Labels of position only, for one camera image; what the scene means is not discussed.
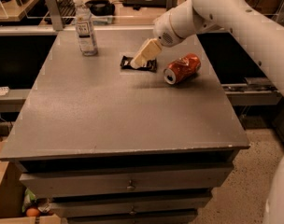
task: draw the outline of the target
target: gray tabletop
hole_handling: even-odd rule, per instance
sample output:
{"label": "gray tabletop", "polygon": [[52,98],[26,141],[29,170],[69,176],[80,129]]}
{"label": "gray tabletop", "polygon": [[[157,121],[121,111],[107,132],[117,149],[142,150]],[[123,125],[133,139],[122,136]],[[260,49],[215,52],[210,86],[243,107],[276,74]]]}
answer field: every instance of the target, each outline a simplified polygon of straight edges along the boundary
{"label": "gray tabletop", "polygon": [[[247,148],[249,141],[197,36],[158,56],[156,73],[121,70],[151,29],[100,29],[84,57],[75,31],[58,34],[1,153],[1,160]],[[164,68],[194,53],[197,76],[176,86]]]}

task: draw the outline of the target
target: laptop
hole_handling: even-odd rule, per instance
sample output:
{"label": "laptop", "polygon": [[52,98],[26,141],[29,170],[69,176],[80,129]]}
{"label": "laptop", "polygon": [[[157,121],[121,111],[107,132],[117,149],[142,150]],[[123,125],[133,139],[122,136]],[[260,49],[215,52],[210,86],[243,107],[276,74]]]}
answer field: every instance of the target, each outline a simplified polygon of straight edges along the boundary
{"label": "laptop", "polygon": [[125,7],[164,7],[167,0],[123,0]]}

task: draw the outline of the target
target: black keyboard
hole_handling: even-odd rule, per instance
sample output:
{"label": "black keyboard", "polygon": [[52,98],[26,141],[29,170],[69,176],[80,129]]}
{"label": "black keyboard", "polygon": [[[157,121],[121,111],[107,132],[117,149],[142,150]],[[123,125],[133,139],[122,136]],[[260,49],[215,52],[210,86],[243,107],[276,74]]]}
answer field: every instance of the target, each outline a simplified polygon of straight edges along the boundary
{"label": "black keyboard", "polygon": [[[73,0],[59,0],[58,1],[58,8],[60,10],[61,16],[64,20],[65,24],[70,24],[70,22],[74,19],[76,15],[75,4]],[[47,13],[45,19],[48,24],[51,24],[50,14]]]}

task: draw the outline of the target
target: headphones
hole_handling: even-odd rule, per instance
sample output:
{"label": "headphones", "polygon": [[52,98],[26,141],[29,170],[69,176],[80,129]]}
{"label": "headphones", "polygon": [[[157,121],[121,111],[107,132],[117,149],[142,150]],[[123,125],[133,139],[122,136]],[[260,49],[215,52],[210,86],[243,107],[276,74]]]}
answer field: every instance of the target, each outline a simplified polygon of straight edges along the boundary
{"label": "headphones", "polygon": [[94,16],[114,15],[115,5],[108,0],[90,0],[85,5]]}

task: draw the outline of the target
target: table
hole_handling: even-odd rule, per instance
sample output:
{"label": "table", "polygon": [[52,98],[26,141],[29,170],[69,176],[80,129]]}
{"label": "table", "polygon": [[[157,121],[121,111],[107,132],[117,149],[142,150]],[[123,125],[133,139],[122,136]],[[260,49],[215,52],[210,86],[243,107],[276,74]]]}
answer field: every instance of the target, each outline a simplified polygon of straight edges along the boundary
{"label": "table", "polygon": [[[156,73],[120,68],[151,26],[96,36],[99,54],[84,57],[74,30],[58,34],[0,159],[69,223],[187,223],[249,148],[243,128],[197,36],[164,48]],[[189,52],[198,74],[165,83]]]}

